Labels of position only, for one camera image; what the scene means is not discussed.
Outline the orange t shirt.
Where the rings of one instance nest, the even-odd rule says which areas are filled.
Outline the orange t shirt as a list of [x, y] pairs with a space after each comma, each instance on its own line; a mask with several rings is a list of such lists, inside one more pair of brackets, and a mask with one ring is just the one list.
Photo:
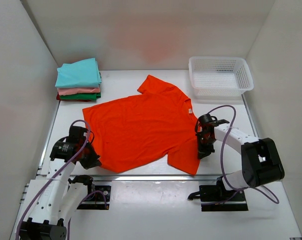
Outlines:
[[152, 75], [137, 91], [82, 111], [102, 168], [123, 173], [167, 157], [170, 166], [195, 175], [200, 162], [191, 99]]

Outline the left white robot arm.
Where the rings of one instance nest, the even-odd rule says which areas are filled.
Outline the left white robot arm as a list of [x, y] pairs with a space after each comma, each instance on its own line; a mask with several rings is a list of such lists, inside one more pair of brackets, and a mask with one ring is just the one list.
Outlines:
[[96, 193], [93, 177], [71, 178], [77, 162], [88, 162], [94, 150], [88, 134], [65, 137], [52, 149], [46, 182], [25, 208], [16, 228], [17, 240], [68, 240], [70, 220], [78, 206]]

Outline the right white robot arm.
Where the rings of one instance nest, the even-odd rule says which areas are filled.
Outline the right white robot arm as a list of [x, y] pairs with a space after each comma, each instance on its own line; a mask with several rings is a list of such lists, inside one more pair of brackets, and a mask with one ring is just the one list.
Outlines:
[[[194, 130], [198, 160], [215, 152], [216, 141], [222, 142], [220, 151], [222, 176], [217, 179], [215, 187], [215, 195], [220, 200], [227, 200], [234, 191], [257, 188], [285, 177], [280, 155], [271, 138], [250, 136], [232, 127], [227, 120], [218, 120], [209, 113], [198, 118]], [[223, 161], [225, 146], [240, 154], [241, 170], [226, 174]]]

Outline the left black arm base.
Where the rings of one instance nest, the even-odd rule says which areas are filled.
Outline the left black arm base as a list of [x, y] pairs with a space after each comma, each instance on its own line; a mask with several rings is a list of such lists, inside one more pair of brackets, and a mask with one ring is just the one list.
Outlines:
[[96, 185], [89, 175], [77, 175], [68, 179], [69, 185], [80, 183], [87, 187], [87, 196], [78, 205], [78, 210], [109, 210], [111, 185]]

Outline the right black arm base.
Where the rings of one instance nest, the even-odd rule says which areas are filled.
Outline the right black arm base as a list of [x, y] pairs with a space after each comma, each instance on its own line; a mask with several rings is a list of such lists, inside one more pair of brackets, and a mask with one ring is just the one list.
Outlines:
[[203, 184], [187, 197], [188, 201], [200, 200], [202, 212], [247, 212], [245, 193], [242, 190], [226, 190], [222, 178], [215, 184]]

